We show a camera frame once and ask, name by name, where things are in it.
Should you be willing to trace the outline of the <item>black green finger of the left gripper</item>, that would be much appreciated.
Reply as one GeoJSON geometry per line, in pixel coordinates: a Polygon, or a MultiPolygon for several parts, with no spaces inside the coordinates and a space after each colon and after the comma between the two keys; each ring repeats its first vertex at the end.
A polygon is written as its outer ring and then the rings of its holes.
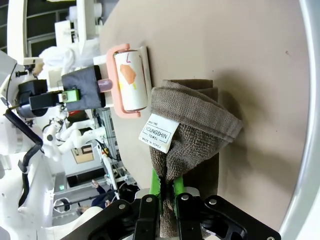
{"type": "Polygon", "coordinates": [[[57,105],[73,103],[80,100],[80,94],[77,89],[68,91],[51,91],[29,97],[31,110],[47,109],[57,105]]]}

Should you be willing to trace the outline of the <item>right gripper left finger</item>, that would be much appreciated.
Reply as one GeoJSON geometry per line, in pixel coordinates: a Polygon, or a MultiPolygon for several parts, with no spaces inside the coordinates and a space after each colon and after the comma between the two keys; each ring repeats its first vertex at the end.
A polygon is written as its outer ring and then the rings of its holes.
{"type": "Polygon", "coordinates": [[[161,180],[153,169],[148,194],[132,203],[119,199],[64,236],[64,240],[154,240],[161,180]]]}

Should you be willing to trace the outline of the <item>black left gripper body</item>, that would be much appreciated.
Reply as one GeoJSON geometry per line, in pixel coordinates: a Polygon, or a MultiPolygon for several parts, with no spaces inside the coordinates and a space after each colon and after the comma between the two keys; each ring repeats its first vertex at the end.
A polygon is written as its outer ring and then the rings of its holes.
{"type": "Polygon", "coordinates": [[[30,80],[18,85],[17,103],[19,107],[17,113],[21,118],[35,118],[44,116],[48,109],[32,109],[30,97],[44,94],[48,91],[47,81],[45,79],[30,80]]]}

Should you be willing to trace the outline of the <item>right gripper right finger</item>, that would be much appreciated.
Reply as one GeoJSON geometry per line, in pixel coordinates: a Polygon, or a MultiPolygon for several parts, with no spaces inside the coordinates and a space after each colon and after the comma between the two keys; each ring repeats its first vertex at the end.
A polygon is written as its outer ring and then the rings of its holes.
{"type": "Polygon", "coordinates": [[[274,229],[218,195],[205,200],[184,188],[183,178],[173,181],[175,214],[181,240],[202,240],[203,234],[220,240],[279,240],[274,229]]]}

